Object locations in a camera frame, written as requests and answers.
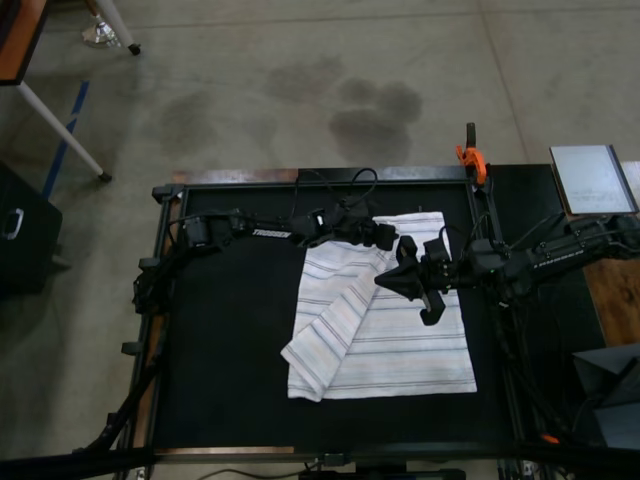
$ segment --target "clamp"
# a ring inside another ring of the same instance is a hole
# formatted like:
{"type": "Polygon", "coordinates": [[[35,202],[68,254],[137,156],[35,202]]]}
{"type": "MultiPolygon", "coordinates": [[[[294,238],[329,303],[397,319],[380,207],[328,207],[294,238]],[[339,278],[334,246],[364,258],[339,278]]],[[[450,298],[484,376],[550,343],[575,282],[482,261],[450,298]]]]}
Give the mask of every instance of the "clamp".
{"type": "Polygon", "coordinates": [[[465,150],[461,146],[456,147],[456,153],[460,163],[465,167],[474,168],[474,177],[477,187],[483,187],[487,181],[487,164],[484,156],[476,149],[476,124],[467,123],[467,145],[465,150]]]}

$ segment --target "black box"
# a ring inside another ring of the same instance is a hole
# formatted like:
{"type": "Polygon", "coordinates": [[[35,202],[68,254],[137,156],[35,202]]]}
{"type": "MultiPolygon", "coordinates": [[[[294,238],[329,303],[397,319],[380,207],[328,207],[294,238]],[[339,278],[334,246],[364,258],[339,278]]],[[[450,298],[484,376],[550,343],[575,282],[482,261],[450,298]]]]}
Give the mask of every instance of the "black box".
{"type": "Polygon", "coordinates": [[[0,287],[42,290],[62,213],[0,162],[0,287]]]}

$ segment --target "floor stain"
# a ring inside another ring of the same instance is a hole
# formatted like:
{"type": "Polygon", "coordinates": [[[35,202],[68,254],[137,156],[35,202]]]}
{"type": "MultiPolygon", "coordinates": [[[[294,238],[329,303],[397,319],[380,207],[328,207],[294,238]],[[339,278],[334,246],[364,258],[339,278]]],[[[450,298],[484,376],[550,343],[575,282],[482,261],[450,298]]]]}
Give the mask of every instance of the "floor stain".
{"type": "Polygon", "coordinates": [[[340,86],[338,96],[344,103],[367,105],[375,102],[378,97],[378,88],[370,80],[350,78],[340,86]]]}
{"type": "Polygon", "coordinates": [[[273,117],[252,117],[242,121],[242,129],[261,149],[270,148],[278,131],[278,122],[273,117]]]}
{"type": "Polygon", "coordinates": [[[329,129],[339,153],[348,161],[361,165],[404,163],[411,150],[405,125],[373,109],[338,112],[329,129]]]}
{"type": "Polygon", "coordinates": [[[195,92],[171,100],[162,110],[158,124],[162,148],[171,155],[190,155],[216,141],[210,120],[213,100],[207,92],[195,92]]]}
{"type": "Polygon", "coordinates": [[[314,63],[294,63],[272,70],[265,93],[278,100],[303,103],[323,95],[344,74],[336,57],[322,57],[314,63]]]}
{"type": "Polygon", "coordinates": [[[278,122],[275,118],[269,116],[246,118],[242,121],[242,129],[266,155],[270,165],[279,164],[273,148],[273,140],[278,132],[278,122]]]}
{"type": "Polygon", "coordinates": [[[422,97],[401,82],[382,87],[376,106],[398,122],[412,123],[422,115],[422,97]]]}
{"type": "Polygon", "coordinates": [[[357,78],[340,85],[338,95],[360,106],[339,111],[329,121],[339,154],[359,166],[405,163],[412,145],[408,125],[422,115],[422,97],[401,82],[378,88],[357,78]]]}

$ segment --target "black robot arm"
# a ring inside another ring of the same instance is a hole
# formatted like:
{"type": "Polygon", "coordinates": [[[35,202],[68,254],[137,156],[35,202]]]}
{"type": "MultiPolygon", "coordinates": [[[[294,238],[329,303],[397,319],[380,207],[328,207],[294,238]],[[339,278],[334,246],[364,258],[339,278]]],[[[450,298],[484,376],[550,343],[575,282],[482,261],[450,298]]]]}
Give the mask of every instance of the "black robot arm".
{"type": "Polygon", "coordinates": [[[209,211],[172,222],[181,228],[169,253],[161,258],[142,259],[142,273],[136,278],[133,303],[137,313],[168,308],[170,287],[176,272],[191,258],[224,250],[241,237],[278,238],[303,248],[327,241],[348,242],[389,251],[397,238],[391,225],[373,221],[369,207],[361,199],[347,197],[329,211],[313,210],[286,219],[249,215],[240,209],[209,211]]]}
{"type": "Polygon", "coordinates": [[[521,250],[475,240],[457,261],[452,261],[442,237],[425,242],[424,247],[425,255],[418,260],[413,239],[401,237],[398,267],[375,282],[409,300],[422,299],[422,320],[435,325],[445,308],[440,292],[484,286],[508,304],[547,279],[602,258],[640,257],[640,221],[620,215],[576,220],[565,226],[563,235],[521,250]]]}

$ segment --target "metal pole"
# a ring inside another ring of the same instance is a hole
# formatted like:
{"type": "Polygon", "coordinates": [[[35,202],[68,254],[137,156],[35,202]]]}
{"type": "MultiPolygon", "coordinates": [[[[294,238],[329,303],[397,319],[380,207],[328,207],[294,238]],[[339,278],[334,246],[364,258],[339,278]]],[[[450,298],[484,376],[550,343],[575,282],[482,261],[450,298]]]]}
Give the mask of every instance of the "metal pole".
{"type": "Polygon", "coordinates": [[[98,6],[104,13],[104,16],[107,17],[107,21],[111,25],[111,28],[116,32],[118,39],[120,42],[125,45],[132,54],[138,55],[140,53],[140,45],[134,43],[133,37],[127,30],[127,26],[122,21],[122,17],[120,17],[120,13],[118,9],[113,4],[112,0],[96,0],[98,6]]]}
{"type": "Polygon", "coordinates": [[[31,90],[26,83],[22,82],[16,88],[22,94],[27,103],[29,103],[29,105],[31,105],[42,116],[42,118],[44,118],[47,123],[53,127],[58,135],[60,135],[62,139],[67,142],[69,146],[78,153],[78,155],[80,155],[80,158],[82,158],[82,160],[84,160],[85,163],[89,165],[89,168],[91,168],[91,170],[93,170],[98,175],[98,178],[100,178],[100,180],[102,180],[103,182],[111,181],[111,175],[107,174],[102,169],[102,167],[98,165],[98,162],[96,162],[93,157],[89,155],[89,152],[87,152],[84,147],[80,145],[80,142],[78,142],[74,138],[74,136],[69,133],[69,130],[67,130],[64,125],[60,123],[60,120],[58,120],[55,115],[51,113],[51,110],[47,108],[47,106],[42,102],[42,100],[38,98],[35,93],[33,93],[33,90],[31,90]]]}

